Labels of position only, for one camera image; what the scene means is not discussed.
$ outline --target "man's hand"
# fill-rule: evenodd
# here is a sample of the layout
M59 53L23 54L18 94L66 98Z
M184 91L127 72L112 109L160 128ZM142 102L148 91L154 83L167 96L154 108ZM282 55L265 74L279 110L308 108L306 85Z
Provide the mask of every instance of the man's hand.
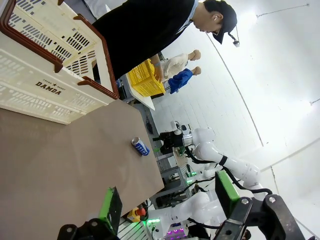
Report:
M164 70L162 69L161 65L154 67L154 77L159 83L164 80Z

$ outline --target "man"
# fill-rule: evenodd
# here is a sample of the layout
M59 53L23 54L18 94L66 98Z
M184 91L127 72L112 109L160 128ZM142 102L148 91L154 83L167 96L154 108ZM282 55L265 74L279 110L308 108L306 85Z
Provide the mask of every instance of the man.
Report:
M182 53L178 56L170 58L169 60L165 60L161 63L164 79L171 79L174 75L177 75L185 68L185 66L188 64L188 61L196 61L200 58L200 51L194 50L189 54Z
M161 81L164 73L158 53L192 22L222 43L224 33L235 28L237 16L225 1L127 0L93 26L106 40L115 79L150 59Z
M192 76L199 74L201 74L201 68L199 66L193 70L186 68L163 84L165 92L170 94L179 92L179 89L186 85Z

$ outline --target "beige table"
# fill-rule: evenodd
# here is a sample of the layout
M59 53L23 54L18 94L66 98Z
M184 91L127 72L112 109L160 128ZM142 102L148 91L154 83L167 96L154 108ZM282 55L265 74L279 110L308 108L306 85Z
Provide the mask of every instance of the beige table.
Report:
M108 187L128 212L164 186L141 114L120 100L69 125L0 109L0 239L55 240L96 217Z

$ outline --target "white plastic crate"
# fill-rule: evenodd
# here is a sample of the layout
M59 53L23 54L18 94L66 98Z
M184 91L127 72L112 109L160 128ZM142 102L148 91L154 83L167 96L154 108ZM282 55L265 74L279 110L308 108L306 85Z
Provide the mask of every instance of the white plastic crate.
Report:
M84 22L73 20L72 18L77 15L66 4L57 6L53 4L55 1L51 0L17 0L13 8L12 2L14 1L0 0L0 7L6 2L8 4L6 5L6 11L2 13L2 19L6 19L7 22L2 22L4 28L1 28L0 33L1 108L68 124L117 98L115 97L117 93L109 90L113 90L114 87L109 79L108 70L110 69L107 68L106 56L103 54L105 48L102 40ZM43 11L45 9L48 11L48 8L45 8L47 6L50 6L50 13L45 15ZM50 27L52 14L57 14L57 12L61 15L58 15L54 21L57 22L57 19L59 19L59 22L63 25L62 32L68 28L68 24L64 22L65 19L61 20L60 18L68 16L70 22L74 21L80 25L78 28L72 26L73 28L71 29L76 32L76 38L79 38L79 30L82 28L85 29L82 31L83 35L90 33L90 37L86 38L86 40L89 39L87 43L79 38L84 43L81 50L87 52L79 52L80 45L72 44L73 42L68 40L69 35L65 34L65 32L62 35L64 37L61 37L62 40L58 39L53 34L58 30L55 27L56 25L52 24L51 26L55 31L51 29L50 31L45 30L44 26ZM46 19L46 24L43 23L42 25L44 26L40 26L35 19L37 21ZM11 28L14 28L19 33L15 33L13 30L14 34L12 34L10 32L12 31ZM63 41L66 36L68 36L67 40L71 43L71 47L67 45L68 42ZM53 45L59 45L65 51L62 51L60 47L53 48ZM64 55L66 58L58 60L54 55L42 49L54 53L57 57L59 56L57 54L60 53L60 57ZM98 57L96 56L96 49L100 49L101 52ZM108 83L109 89L94 81L85 81L81 78L84 76L93 78L92 67L88 68L88 65L91 65L95 59L97 59L98 63L104 62L105 64L102 68L104 69L102 74L99 68L99 74L100 76L107 76L105 79L108 79L108 81L105 80L105 82ZM69 67L70 70L62 67L62 60L64 61L63 64L68 61L73 62L71 64L72 67Z
M61 59L64 67L81 77L94 79L92 62L96 60L101 85L117 92L113 73L110 76L112 70L107 68L101 36L81 20L74 20L78 14L67 4L58 6L57 2L16 0L8 25Z
M68 124L84 114L50 100L41 99L1 81L0 107L61 124Z

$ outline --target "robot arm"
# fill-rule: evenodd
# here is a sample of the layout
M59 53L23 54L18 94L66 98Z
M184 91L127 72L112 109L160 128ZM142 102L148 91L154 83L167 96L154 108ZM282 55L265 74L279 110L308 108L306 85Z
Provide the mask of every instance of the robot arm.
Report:
M199 160L212 161L221 166L226 167L238 179L243 181L243 186L249 190L256 190L263 188L259 183L260 170L252 163L241 159L230 158L218 151L213 143L215 133L211 128L197 128L191 134L183 136L184 146L195 145L194 155ZM215 174L213 164L207 167L202 174L198 174L192 178L197 180L208 179ZM266 194L255 193L254 197L262 201Z

